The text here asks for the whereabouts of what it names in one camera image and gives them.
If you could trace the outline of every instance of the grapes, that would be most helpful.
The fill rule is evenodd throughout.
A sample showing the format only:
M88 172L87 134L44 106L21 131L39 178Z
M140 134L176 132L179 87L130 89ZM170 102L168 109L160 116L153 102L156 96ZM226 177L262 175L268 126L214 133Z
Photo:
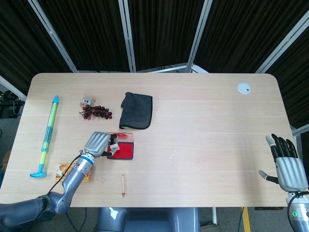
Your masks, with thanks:
M91 116L96 117L104 117L105 119L112 119L112 113L109 112L108 108L105 108L104 106L89 106L85 105L82 107L83 111L79 112L84 119L91 119Z

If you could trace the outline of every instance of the small package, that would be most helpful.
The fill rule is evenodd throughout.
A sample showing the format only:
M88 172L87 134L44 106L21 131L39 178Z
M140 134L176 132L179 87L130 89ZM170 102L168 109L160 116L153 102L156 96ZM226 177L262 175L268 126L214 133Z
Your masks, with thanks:
M69 163L68 164L58 164L57 171L56 171L56 178L55 178L56 181L58 181L62 177L62 174L66 171L69 165L70 165ZM70 173L74 165L75 163L71 165L71 167L68 169L67 173L61 179L61 181L63 181L67 177L67 175ZM83 182L89 182L90 176L91 176L91 171L89 171L87 176L85 176L85 178L83 179Z

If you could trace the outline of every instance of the small plush toy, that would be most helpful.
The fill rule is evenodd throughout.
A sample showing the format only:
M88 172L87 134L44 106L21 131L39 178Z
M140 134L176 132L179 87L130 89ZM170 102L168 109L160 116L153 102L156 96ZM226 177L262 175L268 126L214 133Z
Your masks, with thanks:
M85 94L82 98L82 101L80 102L80 105L81 106L86 106L86 105L94 106L95 102L96 102L96 99L92 95Z

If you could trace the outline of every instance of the green water gun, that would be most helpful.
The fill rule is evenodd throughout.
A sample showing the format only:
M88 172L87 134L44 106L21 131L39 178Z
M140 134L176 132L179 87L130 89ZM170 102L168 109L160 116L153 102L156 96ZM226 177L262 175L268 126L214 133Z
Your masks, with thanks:
M56 95L53 99L52 108L50 110L48 124L47 124L47 127L46 127L45 137L44 137L44 140L43 140L43 145L42 145L42 149L41 149L42 155L41 155L41 161L40 161L40 164L39 164L39 170L38 170L37 173L30 174L31 177L38 178L38 177L45 177L46 176L46 172L43 172L43 168L44 168L46 154L47 154L48 149L49 149L50 140L52 138L52 133L53 133L53 128L54 128L58 104L59 104L59 97L58 97L58 95Z

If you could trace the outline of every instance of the black curtain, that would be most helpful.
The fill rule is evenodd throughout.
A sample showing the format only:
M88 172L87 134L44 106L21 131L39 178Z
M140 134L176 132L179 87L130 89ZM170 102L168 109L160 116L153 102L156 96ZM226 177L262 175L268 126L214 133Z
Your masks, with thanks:
M214 0L194 63L254 73L308 9L308 0Z
M129 72L116 0L39 0L77 70Z
M309 123L309 28L268 69L280 87L290 124Z
M303 153L303 163L305 167L307 180L309 183L309 131L301 134L301 145Z
M0 1L0 75L24 94L38 73L70 72L25 0Z
M129 0L137 70L188 62L204 0Z

